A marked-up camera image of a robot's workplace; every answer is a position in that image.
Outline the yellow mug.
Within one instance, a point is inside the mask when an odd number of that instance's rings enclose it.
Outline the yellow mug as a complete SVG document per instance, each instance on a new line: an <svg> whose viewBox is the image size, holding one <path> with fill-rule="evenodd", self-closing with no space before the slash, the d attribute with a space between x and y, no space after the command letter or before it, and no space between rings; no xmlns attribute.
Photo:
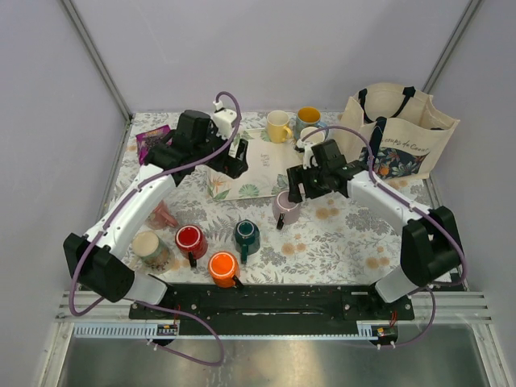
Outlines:
<svg viewBox="0 0 516 387"><path fill-rule="evenodd" d="M293 138L289 127L289 115L283 110L274 110L267 115L266 131L271 142L284 143Z"/></svg>

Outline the light green mug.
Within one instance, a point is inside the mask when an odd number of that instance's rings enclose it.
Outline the light green mug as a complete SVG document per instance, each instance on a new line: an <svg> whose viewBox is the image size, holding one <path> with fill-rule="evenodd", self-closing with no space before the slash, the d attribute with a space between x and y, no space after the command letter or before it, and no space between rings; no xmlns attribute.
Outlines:
<svg viewBox="0 0 516 387"><path fill-rule="evenodd" d="M304 142L311 142L314 144L321 143L326 138L325 132L320 131L317 127L306 127L302 129L299 139Z"/></svg>

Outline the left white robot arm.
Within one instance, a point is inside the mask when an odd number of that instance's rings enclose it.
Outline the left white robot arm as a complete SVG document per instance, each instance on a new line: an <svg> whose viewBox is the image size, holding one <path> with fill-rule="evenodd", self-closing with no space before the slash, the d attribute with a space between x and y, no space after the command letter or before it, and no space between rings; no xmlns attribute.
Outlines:
<svg viewBox="0 0 516 387"><path fill-rule="evenodd" d="M181 113L175 129L149 148L134 181L100 221L84 235L70 234L64 254L73 284L93 290L109 302L146 302L157 318L175 308L164 282L138 274L122 261L132 240L158 204L199 165L230 178L248 170L248 142L231 148L241 114L217 106L213 114L197 110Z"/></svg>

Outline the mauve purple mug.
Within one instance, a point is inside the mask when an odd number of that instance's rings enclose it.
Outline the mauve purple mug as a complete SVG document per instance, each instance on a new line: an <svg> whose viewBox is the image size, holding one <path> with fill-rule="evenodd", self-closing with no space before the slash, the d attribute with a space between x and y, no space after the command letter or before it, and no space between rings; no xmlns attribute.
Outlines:
<svg viewBox="0 0 516 387"><path fill-rule="evenodd" d="M289 200L289 191L281 191L273 200L273 216L276 219L276 229L296 223L301 214L301 205Z"/></svg>

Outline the dark green mug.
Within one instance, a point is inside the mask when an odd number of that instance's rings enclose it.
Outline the dark green mug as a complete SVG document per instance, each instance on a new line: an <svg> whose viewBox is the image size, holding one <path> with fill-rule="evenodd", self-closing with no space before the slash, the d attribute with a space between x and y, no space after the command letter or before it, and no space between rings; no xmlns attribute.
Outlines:
<svg viewBox="0 0 516 387"><path fill-rule="evenodd" d="M239 253L240 263L246 264L248 257L260 250L260 230L258 226L248 219L244 219L235 225L234 229L235 250Z"/></svg>

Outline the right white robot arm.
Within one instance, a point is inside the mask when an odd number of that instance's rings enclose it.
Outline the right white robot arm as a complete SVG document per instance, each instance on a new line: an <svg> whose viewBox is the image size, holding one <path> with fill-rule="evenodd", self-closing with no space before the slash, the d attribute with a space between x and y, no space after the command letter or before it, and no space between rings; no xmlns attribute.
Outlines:
<svg viewBox="0 0 516 387"><path fill-rule="evenodd" d="M364 162L346 161L337 143L311 148L308 165L287 169L289 201L315 199L336 192L375 211L402 238L400 264L376 281L367 299L378 319L395 311L396 301L457 268L464 257L453 213L411 202L379 181Z"/></svg>

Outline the blue floral mug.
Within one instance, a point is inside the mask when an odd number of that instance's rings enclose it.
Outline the blue floral mug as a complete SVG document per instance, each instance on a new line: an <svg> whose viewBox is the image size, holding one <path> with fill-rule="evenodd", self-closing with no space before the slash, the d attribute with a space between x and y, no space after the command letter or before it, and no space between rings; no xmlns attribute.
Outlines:
<svg viewBox="0 0 516 387"><path fill-rule="evenodd" d="M301 132L306 127L327 127L322 121L321 112L315 107L304 106L296 114L295 130Z"/></svg>

